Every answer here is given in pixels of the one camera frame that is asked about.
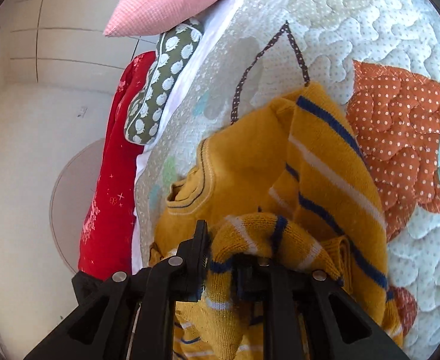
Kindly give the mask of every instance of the orange polka dot patch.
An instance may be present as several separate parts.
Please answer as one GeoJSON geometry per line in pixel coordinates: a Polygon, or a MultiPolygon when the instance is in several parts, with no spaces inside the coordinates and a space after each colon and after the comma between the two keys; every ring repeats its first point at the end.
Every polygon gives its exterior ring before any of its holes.
{"type": "Polygon", "coordinates": [[[391,240],[416,204],[440,212],[440,83],[398,67],[353,64],[346,118],[378,187],[391,240]]]}
{"type": "Polygon", "coordinates": [[[418,313],[418,304],[413,295],[404,287],[390,287],[393,291],[398,315],[403,326],[403,337],[408,334],[418,313]]]}

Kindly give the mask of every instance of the brown polka dot line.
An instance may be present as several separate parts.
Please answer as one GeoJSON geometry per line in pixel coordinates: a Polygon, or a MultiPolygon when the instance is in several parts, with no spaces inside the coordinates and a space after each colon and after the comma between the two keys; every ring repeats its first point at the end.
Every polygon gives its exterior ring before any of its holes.
{"type": "Polygon", "coordinates": [[[440,83],[398,67],[353,64],[346,118],[378,187],[391,240],[416,204],[440,212],[440,83]]]}
{"type": "Polygon", "coordinates": [[[290,30],[290,25],[288,24],[288,21],[281,26],[280,30],[273,36],[272,39],[268,42],[268,44],[264,47],[262,51],[260,51],[257,56],[255,57],[255,60],[252,62],[252,64],[247,67],[245,72],[242,75],[242,78],[240,79],[240,82],[237,85],[237,88],[235,89],[235,95],[233,96],[233,101],[231,103],[231,112],[230,112],[230,124],[234,124],[238,121],[238,106],[240,105],[240,95],[243,90],[243,85],[245,84],[245,81],[247,79],[248,73],[250,70],[252,70],[253,66],[257,61],[263,57],[265,52],[267,50],[271,49],[279,40],[279,38],[284,34],[287,34],[288,42],[290,44],[290,47],[292,48],[293,52],[295,53],[295,57],[297,59],[298,66],[302,70],[303,80],[305,81],[305,86],[308,86],[310,83],[310,77],[308,75],[308,68],[305,64],[305,60],[303,59],[302,52],[300,51],[300,48],[298,47],[298,44],[293,37],[293,34],[290,30]]]}

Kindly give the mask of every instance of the yellow sweater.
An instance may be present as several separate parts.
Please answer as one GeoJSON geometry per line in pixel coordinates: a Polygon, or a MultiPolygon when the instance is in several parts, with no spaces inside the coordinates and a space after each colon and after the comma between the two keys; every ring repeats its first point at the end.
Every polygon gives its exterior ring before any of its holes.
{"type": "Polygon", "coordinates": [[[377,189],[345,117],[319,84],[278,97],[200,143],[197,165],[171,187],[150,263],[174,254],[198,219],[209,224],[211,259],[202,300],[177,303],[179,358],[263,358],[261,310],[230,291],[231,257],[239,253],[342,278],[344,289],[402,344],[386,293],[377,189]]]}

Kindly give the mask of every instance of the green patterned pillow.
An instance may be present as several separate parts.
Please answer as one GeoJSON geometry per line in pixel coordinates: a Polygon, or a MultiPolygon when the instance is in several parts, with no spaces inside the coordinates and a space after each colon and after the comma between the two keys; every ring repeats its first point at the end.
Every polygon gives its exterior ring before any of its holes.
{"type": "Polygon", "coordinates": [[[160,35],[157,59],[150,67],[145,86],[128,108],[126,140],[138,145],[153,142],[170,92],[197,49],[202,32],[202,25],[192,17],[160,35]]]}

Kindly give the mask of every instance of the red fabric with white pattern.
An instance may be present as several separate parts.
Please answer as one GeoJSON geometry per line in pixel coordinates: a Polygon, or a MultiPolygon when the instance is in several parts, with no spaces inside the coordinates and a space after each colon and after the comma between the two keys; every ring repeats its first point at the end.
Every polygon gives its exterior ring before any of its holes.
{"type": "Polygon", "coordinates": [[[133,59],[111,105],[100,176],[80,239],[79,270],[101,280],[117,271],[132,272],[133,189],[143,146],[127,142],[123,128],[128,106],[145,85],[154,60],[153,51],[133,59]]]}

